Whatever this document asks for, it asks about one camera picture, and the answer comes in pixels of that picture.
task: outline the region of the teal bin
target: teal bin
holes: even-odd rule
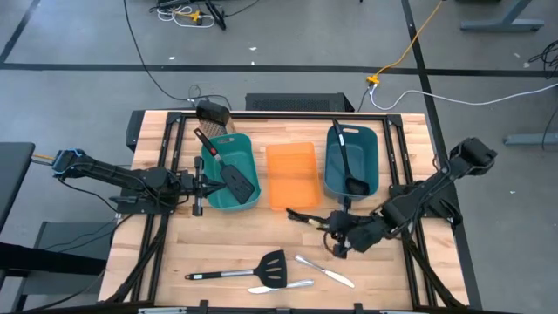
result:
[[[208,196],[209,205],[223,211],[238,211],[254,207],[260,199],[262,190],[255,170],[250,138],[244,133],[234,133],[209,140],[217,148],[225,164],[238,168],[255,187],[254,193],[245,204],[240,204],[228,188],[222,188]],[[204,173],[208,179],[223,182],[220,174],[221,165],[204,146],[201,147],[201,158],[205,163]]]
[[[344,183],[343,156],[333,126],[327,135],[325,148],[325,170],[323,186],[330,197],[349,196],[353,201],[373,195],[378,190],[378,137],[374,131],[364,126],[340,125],[343,130],[347,160],[352,175],[370,185],[369,195],[350,195]]]

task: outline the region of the wooden table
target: wooden table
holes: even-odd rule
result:
[[[156,166],[166,116],[165,111],[146,112],[133,158],[134,168]],[[353,203],[352,207],[355,214],[366,215],[387,199],[388,187],[391,184],[384,130],[380,122],[351,120],[350,115],[347,117],[340,122],[367,126],[378,135],[379,190],[373,196]],[[402,119],[414,180],[423,180],[435,172],[432,166],[432,143],[425,116],[402,114]],[[194,171],[194,157],[201,151],[201,143],[193,133],[197,126],[196,119],[187,120],[179,169],[188,168]],[[210,208],[205,201],[203,217],[191,215],[190,203],[177,209],[171,216],[167,231],[155,301],[157,305],[198,306],[200,300],[207,299],[212,307],[352,309],[354,303],[362,303],[365,309],[411,309],[400,241],[383,240],[364,254],[351,251],[347,260],[341,260],[324,249],[322,232],[309,225],[288,220],[283,212],[269,209],[265,147],[269,144],[313,142],[322,179],[325,134],[330,126],[331,121],[328,119],[235,119],[237,131],[246,133],[252,140],[255,164],[262,187],[260,201],[256,208],[238,213],[223,213]],[[395,133],[392,134],[399,175],[401,181],[405,182],[398,141]],[[169,147],[174,147],[173,140],[174,138],[171,139]],[[167,161],[170,162],[172,150],[169,149],[168,153]],[[339,208],[336,200],[324,196],[320,209],[310,213],[328,216],[329,212],[336,208]],[[109,297],[137,262],[145,219],[144,215],[136,215],[116,232],[99,300]],[[446,221],[435,218],[423,219],[423,225],[432,267],[453,295],[467,304],[451,226]],[[264,254],[275,249],[285,250],[290,282],[311,278],[315,280],[315,285],[252,295],[247,292],[247,288],[262,285],[256,276],[204,281],[184,279],[186,274],[192,272],[252,269]],[[295,254],[301,254],[325,268],[347,276],[356,288],[343,286],[294,261]],[[425,304],[424,281],[416,263],[415,269],[421,302]],[[146,269],[142,285],[144,299],[149,273],[150,266]]]

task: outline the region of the spatula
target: spatula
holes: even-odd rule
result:
[[[266,287],[279,289],[287,286],[287,261],[282,249],[270,252],[262,257],[260,264],[253,270],[215,271],[185,275],[190,280],[221,278],[227,276],[256,275]]]
[[[235,199],[240,203],[244,204],[248,201],[252,193],[254,193],[254,185],[246,179],[244,175],[233,165],[227,165],[217,152],[217,148],[211,144],[211,141],[206,137],[206,135],[199,129],[194,130],[195,135],[201,140],[203,146],[209,151],[209,153],[219,162],[221,165],[221,178],[225,181],[227,188],[233,194]]]
[[[350,173],[349,161],[347,160],[347,147],[345,147],[343,131],[337,119],[333,119],[333,128],[335,129],[337,140],[339,141],[339,148],[341,148],[341,155],[343,156],[345,188],[347,192],[352,195],[368,195],[370,193],[370,185],[365,181],[355,178]]]

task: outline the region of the orange translucent container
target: orange translucent container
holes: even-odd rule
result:
[[[266,157],[271,209],[313,209],[320,205],[322,190],[313,143],[269,145]]]

